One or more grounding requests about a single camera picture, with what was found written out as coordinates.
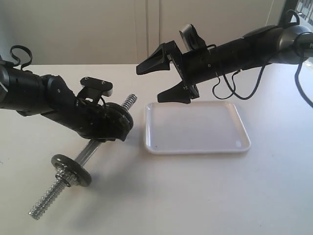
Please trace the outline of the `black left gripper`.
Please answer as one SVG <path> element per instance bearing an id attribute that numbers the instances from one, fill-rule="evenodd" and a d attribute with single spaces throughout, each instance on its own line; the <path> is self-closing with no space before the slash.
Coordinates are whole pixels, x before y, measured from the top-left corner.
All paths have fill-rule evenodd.
<path id="1" fill-rule="evenodd" d="M 75 98 L 73 102 L 73 131 L 85 139 L 99 142 L 124 141 L 129 134 L 108 115 L 106 103 L 95 105 L 82 98 Z"/>

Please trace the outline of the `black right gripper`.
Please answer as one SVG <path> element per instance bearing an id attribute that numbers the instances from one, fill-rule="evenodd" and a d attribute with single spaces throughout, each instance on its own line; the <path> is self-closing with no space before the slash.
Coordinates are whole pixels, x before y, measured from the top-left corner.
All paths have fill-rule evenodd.
<path id="1" fill-rule="evenodd" d="M 157 95 L 158 103 L 191 103 L 191 98 L 199 98 L 199 90 L 187 72 L 187 63 L 175 41 L 163 43 L 146 60 L 136 66 L 136 74 L 144 75 L 155 71 L 169 71 L 170 63 L 176 68 L 181 81 Z"/>

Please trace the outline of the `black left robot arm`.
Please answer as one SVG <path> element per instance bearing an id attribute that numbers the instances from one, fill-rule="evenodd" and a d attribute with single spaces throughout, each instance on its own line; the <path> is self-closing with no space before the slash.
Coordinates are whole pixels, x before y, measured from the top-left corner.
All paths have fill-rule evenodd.
<path id="1" fill-rule="evenodd" d="M 113 84 L 93 77 L 83 77 L 80 84 L 81 91 L 74 94 L 59 75 L 39 76 L 2 61 L 0 107 L 23 117 L 41 115 L 85 139 L 124 141 L 134 125 L 130 113 L 113 102 L 99 104 L 111 96 Z"/>

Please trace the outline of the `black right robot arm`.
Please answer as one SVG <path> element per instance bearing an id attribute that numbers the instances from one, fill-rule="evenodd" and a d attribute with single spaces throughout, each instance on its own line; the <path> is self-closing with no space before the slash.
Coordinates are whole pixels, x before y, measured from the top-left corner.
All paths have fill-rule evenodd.
<path id="1" fill-rule="evenodd" d="M 186 53 L 181 52 L 175 41 L 162 43 L 136 66 L 136 73 L 144 75 L 168 71 L 170 64 L 174 64 L 181 81 L 157 95 L 160 103 L 189 104 L 200 96 L 199 83 L 270 64 L 302 64 L 313 55 L 312 31 L 296 23 L 284 27 L 264 26 L 219 46 L 207 45 L 192 24 L 179 33 L 188 50 Z"/>

